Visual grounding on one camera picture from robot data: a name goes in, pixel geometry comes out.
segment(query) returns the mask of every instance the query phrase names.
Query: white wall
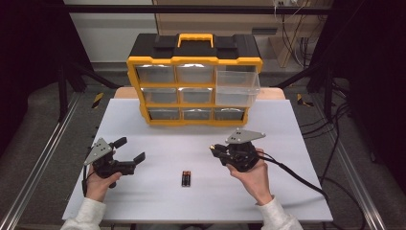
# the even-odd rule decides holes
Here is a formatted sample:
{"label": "white wall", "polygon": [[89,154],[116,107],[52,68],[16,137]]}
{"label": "white wall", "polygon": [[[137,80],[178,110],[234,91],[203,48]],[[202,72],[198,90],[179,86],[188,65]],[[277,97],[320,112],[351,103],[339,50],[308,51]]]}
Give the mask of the white wall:
{"label": "white wall", "polygon": [[[151,0],[64,0],[65,4],[152,5]],[[125,62],[141,33],[157,33],[155,16],[136,13],[71,13],[91,62]]]}

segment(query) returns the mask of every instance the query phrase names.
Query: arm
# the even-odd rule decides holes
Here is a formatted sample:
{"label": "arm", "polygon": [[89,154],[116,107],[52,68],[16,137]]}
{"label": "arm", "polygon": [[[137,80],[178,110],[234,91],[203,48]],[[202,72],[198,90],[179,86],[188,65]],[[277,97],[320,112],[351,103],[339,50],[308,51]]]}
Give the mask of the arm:
{"label": "arm", "polygon": [[231,176],[239,179],[247,192],[257,201],[263,216],[262,230],[303,229],[295,217],[287,214],[280,203],[271,195],[268,179],[268,165],[260,160],[249,172],[239,172],[231,165],[227,165]]}
{"label": "arm", "polygon": [[120,179],[122,174],[116,172],[108,178],[100,178],[90,167],[87,179],[87,193],[83,200],[78,215],[75,218],[66,219],[61,230],[74,229],[100,229],[99,224],[105,212],[104,201],[108,186]]}

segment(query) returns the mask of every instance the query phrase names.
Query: storage box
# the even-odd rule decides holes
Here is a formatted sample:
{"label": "storage box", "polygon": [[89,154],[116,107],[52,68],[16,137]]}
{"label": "storage box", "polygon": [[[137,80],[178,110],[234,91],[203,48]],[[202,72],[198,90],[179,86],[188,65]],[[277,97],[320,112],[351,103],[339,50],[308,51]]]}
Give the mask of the storage box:
{"label": "storage box", "polygon": [[262,60],[251,34],[139,34],[127,67],[148,124],[241,126]]}

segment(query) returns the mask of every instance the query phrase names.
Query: hand-held gripper device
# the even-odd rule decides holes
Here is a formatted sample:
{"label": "hand-held gripper device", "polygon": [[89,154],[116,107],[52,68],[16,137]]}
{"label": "hand-held gripper device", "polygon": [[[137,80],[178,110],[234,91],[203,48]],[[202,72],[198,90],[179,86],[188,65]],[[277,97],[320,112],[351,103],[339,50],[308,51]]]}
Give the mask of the hand-held gripper device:
{"label": "hand-held gripper device", "polygon": [[227,147],[216,144],[211,145],[210,150],[214,157],[220,159],[223,166],[230,164],[239,172],[245,173],[251,170],[259,161],[258,153],[251,141],[264,136],[265,134],[261,132],[237,128],[226,139],[226,143],[229,144]]}
{"label": "hand-held gripper device", "polygon": [[[90,164],[93,165],[94,173],[101,178],[107,178],[114,173],[122,173],[122,175],[134,174],[134,170],[138,164],[146,159],[146,154],[143,152],[135,157],[132,161],[120,162],[113,158],[115,153],[114,149],[118,149],[127,143],[125,137],[107,144],[104,139],[100,138],[98,142],[92,147],[84,161],[83,180],[81,182],[83,194],[86,196],[87,192],[87,178],[86,167]],[[109,186],[110,188],[116,187],[116,182]]]}

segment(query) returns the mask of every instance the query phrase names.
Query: silver metal bracket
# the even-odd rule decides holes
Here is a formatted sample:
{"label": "silver metal bracket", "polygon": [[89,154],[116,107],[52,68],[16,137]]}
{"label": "silver metal bracket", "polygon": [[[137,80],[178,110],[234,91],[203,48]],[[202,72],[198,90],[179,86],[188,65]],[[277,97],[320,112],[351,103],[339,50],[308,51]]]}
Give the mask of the silver metal bracket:
{"label": "silver metal bracket", "polygon": [[250,130],[245,130],[241,128],[237,128],[236,131],[226,139],[227,144],[242,144],[249,141],[253,141],[262,137],[265,137],[265,133],[263,132],[255,132]]}
{"label": "silver metal bracket", "polygon": [[108,145],[107,142],[104,141],[104,139],[100,138],[99,141],[93,146],[83,165],[87,166],[93,163],[94,161],[105,156],[111,150],[112,149],[110,145]]}

